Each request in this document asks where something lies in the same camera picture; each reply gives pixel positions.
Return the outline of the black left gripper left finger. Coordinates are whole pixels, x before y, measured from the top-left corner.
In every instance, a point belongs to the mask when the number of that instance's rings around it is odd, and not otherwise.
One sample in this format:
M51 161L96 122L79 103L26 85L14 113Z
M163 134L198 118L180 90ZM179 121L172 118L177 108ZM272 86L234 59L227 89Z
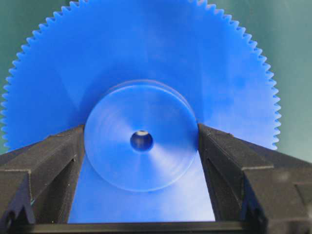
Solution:
M0 156L0 222L66 223L84 159L84 126Z

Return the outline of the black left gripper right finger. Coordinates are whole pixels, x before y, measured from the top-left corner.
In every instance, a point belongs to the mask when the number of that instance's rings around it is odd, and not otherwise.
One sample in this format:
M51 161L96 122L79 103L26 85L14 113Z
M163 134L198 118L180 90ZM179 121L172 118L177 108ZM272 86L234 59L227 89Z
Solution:
M255 229L312 227L312 165L198 126L198 150L217 221Z

